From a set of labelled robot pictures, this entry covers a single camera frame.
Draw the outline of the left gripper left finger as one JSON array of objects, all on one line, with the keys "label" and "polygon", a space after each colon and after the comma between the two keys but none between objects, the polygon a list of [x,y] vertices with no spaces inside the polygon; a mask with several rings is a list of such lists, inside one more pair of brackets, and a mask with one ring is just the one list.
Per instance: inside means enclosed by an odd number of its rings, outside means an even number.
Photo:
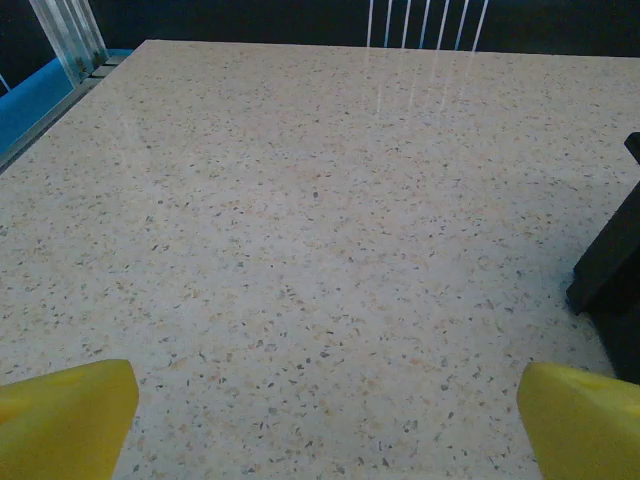
[{"label": "left gripper left finger", "polygon": [[109,479],[137,409],[129,361],[109,359],[1,387],[3,479]]}]

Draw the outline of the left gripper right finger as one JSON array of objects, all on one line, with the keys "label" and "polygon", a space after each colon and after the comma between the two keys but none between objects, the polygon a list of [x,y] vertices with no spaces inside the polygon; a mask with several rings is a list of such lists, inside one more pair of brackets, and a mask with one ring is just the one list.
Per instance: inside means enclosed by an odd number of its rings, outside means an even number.
[{"label": "left gripper right finger", "polygon": [[568,366],[525,368],[517,405],[545,479],[637,479],[639,387]]}]

